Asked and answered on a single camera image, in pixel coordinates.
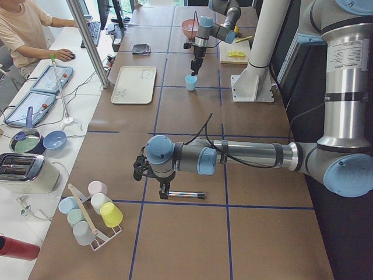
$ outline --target blue bowl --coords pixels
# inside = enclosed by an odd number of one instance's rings
[[[57,150],[65,146],[67,139],[66,133],[56,130],[44,137],[43,145],[47,149]]]

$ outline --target wooden cutting board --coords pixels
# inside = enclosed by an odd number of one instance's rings
[[[227,63],[227,64],[247,64],[249,61],[250,56],[250,45],[249,41],[241,41],[236,43],[236,40],[239,38],[235,38],[232,44],[228,44],[226,42],[221,42],[219,44],[219,57],[220,63]],[[243,51],[246,56],[244,57],[229,57],[227,55],[228,51]]]

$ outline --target beige t-shirt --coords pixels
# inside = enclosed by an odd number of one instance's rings
[[[52,24],[52,16],[40,9],[34,0],[26,0],[20,6],[19,13],[0,8],[0,39],[10,50],[13,63],[17,68],[39,61],[37,58],[24,57],[15,50],[22,45],[46,50],[47,44],[42,25]]]

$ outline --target hand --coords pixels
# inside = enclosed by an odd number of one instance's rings
[[[73,58],[73,52],[66,48],[62,48],[60,50],[54,51],[54,57],[62,60],[62,61],[69,61]]]

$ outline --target white desk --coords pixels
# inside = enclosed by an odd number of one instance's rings
[[[76,55],[76,58],[69,62],[56,60],[57,65],[68,65],[74,69],[73,77],[64,88],[65,95],[72,92],[94,72],[94,68],[87,50],[80,48],[81,40],[82,37],[80,36],[78,29],[66,27],[61,31],[61,34],[51,46],[51,49],[53,50],[68,48]],[[102,61],[108,54],[115,55],[111,47],[111,38],[110,36],[106,36],[104,32],[101,34],[100,43],[97,50]],[[40,61],[31,77],[38,77],[46,66],[50,64],[51,61],[48,59]],[[34,80],[26,82],[19,90],[19,93],[12,100],[10,105],[16,105],[29,91],[33,82]],[[100,98],[101,91],[101,82],[97,75],[94,75],[89,83],[81,86],[78,89],[76,97],[68,104],[70,116],[79,120],[79,122],[83,125],[83,131],[81,131],[79,126],[76,124],[65,127],[64,131],[66,132],[67,136],[82,135],[83,137],[68,138],[66,146],[61,150],[45,150],[43,155],[50,162],[59,163],[54,165],[60,171],[60,177],[55,188],[49,194],[29,195],[26,202],[27,205],[31,205],[31,210],[33,212],[37,212],[39,209],[41,209],[47,216],[53,216],[68,179],[67,172],[70,173],[73,167],[84,136],[86,135],[88,123],[92,118],[94,110],[97,106],[97,102]],[[72,97],[73,94],[66,97],[66,102],[68,102]],[[7,116],[9,112],[10,110],[6,110],[5,115]],[[63,113],[61,100],[58,100],[54,104],[53,108],[51,108],[46,118],[43,119],[40,124],[58,121],[62,118],[62,116],[64,116]],[[56,124],[43,125],[37,129],[43,136],[46,136],[51,131],[60,130],[61,124],[62,121]],[[13,137],[14,134],[22,130],[7,127],[6,125],[2,125],[0,127],[4,131],[3,133],[9,137]],[[12,152],[9,148],[9,142],[9,138],[4,136],[0,137],[0,154]],[[33,217],[29,217],[28,219],[22,217],[20,215],[22,208],[16,201],[16,199],[22,195],[23,194],[16,194],[0,187],[0,233],[3,233],[4,236],[41,246],[50,222],[47,220],[38,220]],[[0,257],[1,279],[27,279],[34,264],[35,261]]]

